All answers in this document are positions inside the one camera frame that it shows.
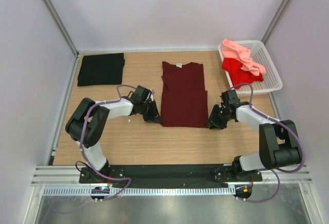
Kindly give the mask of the dark red t shirt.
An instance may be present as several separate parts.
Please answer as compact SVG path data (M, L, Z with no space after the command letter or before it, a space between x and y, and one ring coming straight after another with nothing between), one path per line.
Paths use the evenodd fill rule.
M162 62L161 118L164 127L204 128L208 122L208 92L203 64Z

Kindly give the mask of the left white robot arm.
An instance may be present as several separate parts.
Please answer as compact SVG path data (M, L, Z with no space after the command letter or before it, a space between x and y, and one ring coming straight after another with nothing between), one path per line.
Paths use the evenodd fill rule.
M85 167L80 170L81 181L103 183L111 176L111 166L103 154L100 139L108 120L131 115L142 115L144 122L162 123L153 90L143 86L123 96L117 86L118 99L94 101L84 98L65 126L65 131L77 143Z

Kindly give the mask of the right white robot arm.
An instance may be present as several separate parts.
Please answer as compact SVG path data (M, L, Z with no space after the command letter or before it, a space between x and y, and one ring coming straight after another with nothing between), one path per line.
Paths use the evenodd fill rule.
M209 129L226 129L229 121L243 122L259 134L259 151L236 156L230 173L238 181L246 180L259 170L279 170L294 173L304 166L304 150L297 129L291 120L278 120L256 109L251 102L242 102L231 89L221 95L208 123Z

